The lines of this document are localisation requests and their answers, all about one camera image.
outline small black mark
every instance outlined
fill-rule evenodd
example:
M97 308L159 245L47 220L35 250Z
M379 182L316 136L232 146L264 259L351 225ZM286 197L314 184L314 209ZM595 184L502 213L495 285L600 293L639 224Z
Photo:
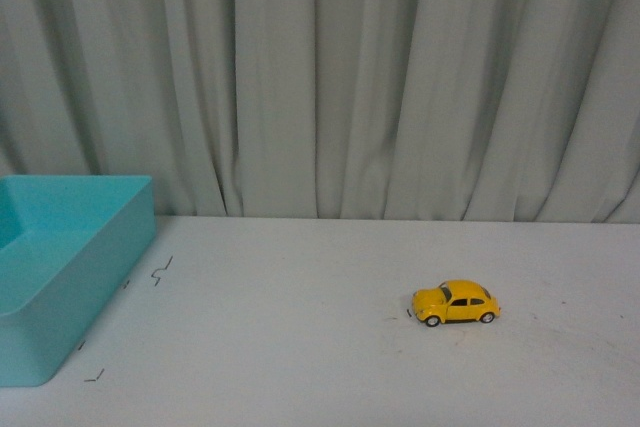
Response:
M171 264L172 260L173 260L173 255L169 258L169 262L167 262L167 265L165 265L161 269L156 269L156 270L153 271L153 274L151 274L151 277L156 279L156 283L155 283L154 287L156 287L158 285L158 282L160 282L160 279L161 279L161 277L156 277L156 273L160 272L161 270L167 270L169 268L169 265Z
M102 376L103 373L104 373L104 369L102 369L100 371L100 373L98 374L98 376L95 379L85 379L85 382L97 382L98 379Z

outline toy car wheel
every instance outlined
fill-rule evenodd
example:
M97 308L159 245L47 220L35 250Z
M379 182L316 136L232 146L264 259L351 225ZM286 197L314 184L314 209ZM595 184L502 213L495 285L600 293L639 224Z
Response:
M490 322L493 322L493 319L495 319L496 316L493 314L493 312L487 312L486 314L483 314L482 317L480 317L480 322L482 322L483 324L488 324Z
M440 324L440 318L436 315L432 315L431 317L427 317L426 319L424 319L424 323L427 325L427 327L436 327L438 324Z

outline toy car window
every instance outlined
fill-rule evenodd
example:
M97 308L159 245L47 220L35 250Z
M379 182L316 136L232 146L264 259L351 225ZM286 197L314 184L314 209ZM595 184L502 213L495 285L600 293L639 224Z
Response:
M444 294L444 298L446 299L447 302L449 302L451 300L451 291L449 290L449 286L444 283L442 285L440 285L440 290L442 290L442 293Z

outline curtain fold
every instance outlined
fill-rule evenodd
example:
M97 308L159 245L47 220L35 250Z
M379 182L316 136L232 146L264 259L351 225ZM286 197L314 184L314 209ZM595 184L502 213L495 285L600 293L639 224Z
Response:
M640 222L640 0L0 0L0 175L158 213Z

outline toy car door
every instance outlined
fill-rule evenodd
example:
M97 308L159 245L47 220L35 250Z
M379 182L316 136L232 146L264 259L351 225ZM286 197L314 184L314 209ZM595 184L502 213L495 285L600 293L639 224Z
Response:
M447 309L447 320L468 320L469 301L468 299L453 299Z

